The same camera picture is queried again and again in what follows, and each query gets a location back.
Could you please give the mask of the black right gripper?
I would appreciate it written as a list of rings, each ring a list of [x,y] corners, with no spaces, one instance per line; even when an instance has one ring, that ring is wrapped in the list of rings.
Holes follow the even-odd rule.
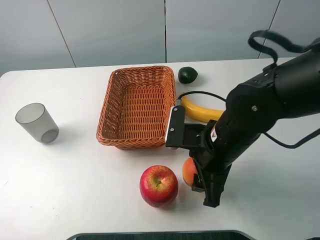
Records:
[[[246,151],[260,133],[241,128],[232,119],[210,121],[207,125],[190,123],[197,148],[190,153],[195,165],[191,190],[205,192],[203,205],[216,208],[232,163]]]

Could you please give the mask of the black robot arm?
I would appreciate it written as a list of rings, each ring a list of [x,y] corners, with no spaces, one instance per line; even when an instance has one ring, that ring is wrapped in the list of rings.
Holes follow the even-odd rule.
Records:
[[[192,190],[204,192],[204,205],[217,207],[233,162],[280,119],[320,111],[320,41],[300,50],[300,56],[273,63],[237,85],[226,98],[218,120],[196,124],[197,146],[189,152],[197,174]]]

